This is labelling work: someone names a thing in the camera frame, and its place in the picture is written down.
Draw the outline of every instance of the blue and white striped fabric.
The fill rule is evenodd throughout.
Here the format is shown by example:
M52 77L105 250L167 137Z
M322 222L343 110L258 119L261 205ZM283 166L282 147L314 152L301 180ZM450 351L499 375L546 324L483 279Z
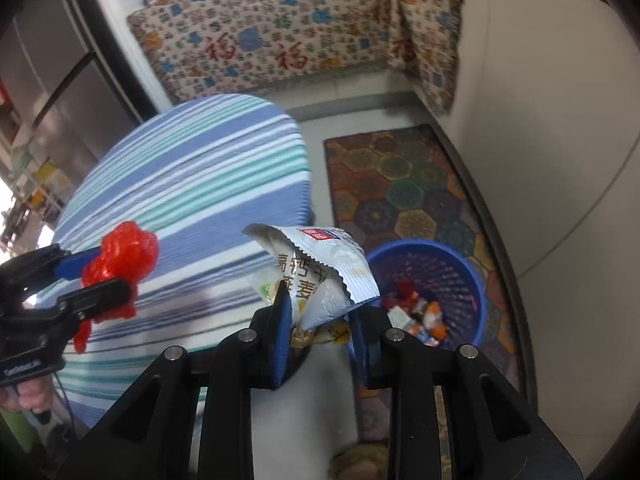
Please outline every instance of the blue and white striped fabric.
M63 211L54 242L81 251L135 220L156 233L160 256L136 317L94 325L85 354L66 348L59 375L74 413L94 425L167 346L206 348L246 326L263 306L248 276L271 257L241 231L307 224L309 192L297 124L260 98L181 104L119 142ZM78 286L58 282L38 306Z

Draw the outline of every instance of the blue plastic bin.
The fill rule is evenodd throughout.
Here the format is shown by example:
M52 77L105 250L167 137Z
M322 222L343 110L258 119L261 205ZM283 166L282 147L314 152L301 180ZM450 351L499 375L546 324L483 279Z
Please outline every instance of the blue plastic bin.
M371 251L367 261L380 294L396 291L396 280L412 280L427 301L437 301L449 331L442 348L478 345L486 321L484 288L467 261L429 240L406 238Z

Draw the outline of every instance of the cord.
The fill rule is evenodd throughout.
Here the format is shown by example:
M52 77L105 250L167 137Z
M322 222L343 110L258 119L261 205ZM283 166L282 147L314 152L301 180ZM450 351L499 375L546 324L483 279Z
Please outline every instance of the cord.
M58 383L60 390L62 390L62 395L65 397L66 410L69 412L69 417L71 418L71 431L73 435L76 436L76 423L74 421L74 414L71 412L71 403L69 402L69 398L66 396L65 387L62 385L57 372L53 372L53 376L56 378L56 382Z

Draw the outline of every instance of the hexagon pattern mat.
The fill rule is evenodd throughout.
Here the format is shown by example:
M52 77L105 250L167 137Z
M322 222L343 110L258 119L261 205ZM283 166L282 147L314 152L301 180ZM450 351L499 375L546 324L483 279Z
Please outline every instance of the hexagon pattern mat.
M433 129L424 124L338 137L325 141L324 151L335 224L365 252L399 238L426 238L472 264L488 306L480 348L519 389L522 361L511 307L475 207ZM358 396L361 441L385 439L388 392L360 390ZM446 426L440 433L446 437Z

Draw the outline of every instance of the metal screw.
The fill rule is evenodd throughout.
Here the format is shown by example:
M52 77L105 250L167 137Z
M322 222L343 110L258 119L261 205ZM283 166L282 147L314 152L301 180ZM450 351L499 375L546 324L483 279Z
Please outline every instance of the metal screw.
M404 339L404 330L399 328L389 328L386 330L385 336L391 341L402 341L402 339Z
M478 357L478 349L473 345L462 345L460 347L460 355L467 359L474 359Z
M249 343L258 337L258 333L253 328L243 328L238 332L238 339L243 343Z
M164 357L169 359L169 361L175 361L182 357L183 353L184 349L181 346L169 346L169 348L164 351Z

